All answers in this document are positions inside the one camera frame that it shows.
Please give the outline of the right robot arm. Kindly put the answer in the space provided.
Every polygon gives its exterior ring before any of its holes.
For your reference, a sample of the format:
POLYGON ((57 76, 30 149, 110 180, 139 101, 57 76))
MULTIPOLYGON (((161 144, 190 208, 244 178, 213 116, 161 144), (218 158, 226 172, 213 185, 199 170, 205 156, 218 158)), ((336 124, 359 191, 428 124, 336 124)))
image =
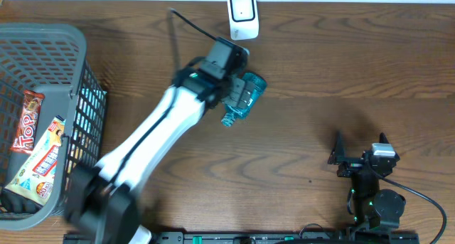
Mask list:
POLYGON ((360 230, 390 232, 399 228, 406 200, 396 191, 381 189, 379 180, 389 176, 400 160, 385 134, 359 157, 346 154, 341 133, 336 135, 328 163, 338 166, 338 177, 351 180, 348 211, 360 230))

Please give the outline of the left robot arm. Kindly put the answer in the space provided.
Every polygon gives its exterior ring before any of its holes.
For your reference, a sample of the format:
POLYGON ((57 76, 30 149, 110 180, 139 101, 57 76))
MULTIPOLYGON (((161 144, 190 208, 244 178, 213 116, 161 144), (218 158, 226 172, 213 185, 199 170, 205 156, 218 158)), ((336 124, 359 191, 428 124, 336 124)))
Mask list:
POLYGON ((218 103, 238 103, 239 74, 250 52, 218 37, 207 56, 176 70, 153 112, 94 166, 78 164, 70 175, 64 218, 94 243, 148 243, 138 197, 175 142, 218 103))

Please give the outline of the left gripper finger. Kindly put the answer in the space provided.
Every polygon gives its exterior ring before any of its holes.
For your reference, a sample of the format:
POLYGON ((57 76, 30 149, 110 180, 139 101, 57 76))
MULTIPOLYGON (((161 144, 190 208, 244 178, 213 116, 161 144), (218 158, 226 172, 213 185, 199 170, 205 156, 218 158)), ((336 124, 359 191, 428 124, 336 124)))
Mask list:
POLYGON ((230 88, 223 103, 229 106, 237 107, 244 92, 246 82, 241 78, 233 77, 230 82, 230 88))
POLYGON ((237 103, 237 106, 240 109, 245 109, 249 106, 250 100, 252 98, 252 93, 255 90, 255 84, 251 81, 245 81, 245 84, 243 85, 241 92, 240 92, 240 98, 237 103))

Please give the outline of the blue mouthwash bottle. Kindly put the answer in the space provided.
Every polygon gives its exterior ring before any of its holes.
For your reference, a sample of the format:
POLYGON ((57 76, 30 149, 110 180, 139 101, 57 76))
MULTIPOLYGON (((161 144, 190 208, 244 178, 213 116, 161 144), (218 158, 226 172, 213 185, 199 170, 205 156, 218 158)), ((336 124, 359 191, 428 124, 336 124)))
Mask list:
POLYGON ((252 98, 250 100, 249 106, 245 109, 240 109, 238 106, 233 107, 225 104, 226 113, 225 116, 221 119, 221 122, 226 127, 231 127, 234 124, 235 120, 244 120, 250 113, 253 105, 267 88, 267 82, 257 74, 246 72, 241 79, 244 81, 253 82, 255 84, 255 90, 252 93, 252 98))

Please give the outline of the yellow snack bag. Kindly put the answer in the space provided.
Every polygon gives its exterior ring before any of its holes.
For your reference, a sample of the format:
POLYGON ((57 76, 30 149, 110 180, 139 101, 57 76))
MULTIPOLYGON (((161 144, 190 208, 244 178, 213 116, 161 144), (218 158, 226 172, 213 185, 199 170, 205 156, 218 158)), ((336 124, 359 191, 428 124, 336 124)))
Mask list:
POLYGON ((65 120, 60 115, 55 116, 30 157, 6 185, 6 191, 32 200, 39 206, 47 203, 53 191, 58 152, 62 145, 60 137, 64 129, 65 120))

